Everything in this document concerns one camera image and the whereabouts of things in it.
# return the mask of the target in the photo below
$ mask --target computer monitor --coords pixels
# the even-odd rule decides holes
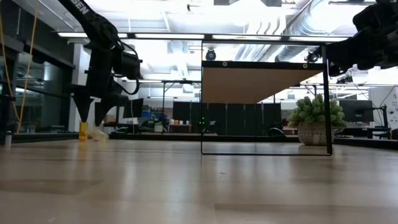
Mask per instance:
[[[371,100],[339,100],[346,122],[373,122]]]
[[[142,114],[142,106],[144,105],[144,99],[131,100],[124,105],[123,118],[140,118]]]

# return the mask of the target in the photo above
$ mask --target potted plant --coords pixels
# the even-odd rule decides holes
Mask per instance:
[[[300,142],[308,146],[326,145],[326,124],[325,124],[325,102],[321,94],[315,96],[311,101],[309,97],[298,100],[297,108],[293,110],[289,118],[289,126],[297,128]],[[343,129],[346,126],[344,122],[343,109],[337,105],[337,101],[330,101],[330,121],[331,127]],[[334,140],[334,131],[332,130],[332,142]]]

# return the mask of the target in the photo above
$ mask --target green plant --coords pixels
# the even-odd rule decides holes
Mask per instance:
[[[318,94],[314,100],[309,97],[298,100],[297,108],[293,110],[289,118],[289,126],[296,128],[300,123],[325,122],[325,103],[323,97]],[[345,128],[344,113],[342,107],[337,105],[337,101],[330,101],[330,121],[334,128]]]

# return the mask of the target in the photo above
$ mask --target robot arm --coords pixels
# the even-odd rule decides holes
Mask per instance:
[[[341,42],[328,44],[326,57],[331,62],[331,76],[338,76],[354,64],[361,70],[374,66],[391,68],[398,65],[398,3],[377,0],[354,16],[357,33]],[[316,62],[321,50],[310,52],[306,61]]]
[[[81,24],[90,43],[85,47],[91,49],[90,66],[86,71],[86,86],[72,85],[73,99],[80,113],[81,120],[86,122],[91,97],[101,99],[95,105],[95,123],[100,125],[106,113],[114,106],[124,106],[128,97],[121,95],[122,91],[128,93],[113,79],[113,74],[118,77],[127,77],[136,81],[136,90],[139,90],[140,63],[136,51],[123,43],[118,36],[118,30],[110,21],[95,13],[84,0],[58,0]],[[136,54],[124,52],[124,47],[130,48]]]

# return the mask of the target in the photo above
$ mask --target plant pot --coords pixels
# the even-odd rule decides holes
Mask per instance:
[[[300,123],[298,125],[298,139],[307,146],[326,146],[326,124],[325,123]],[[331,132],[333,142],[335,134]]]

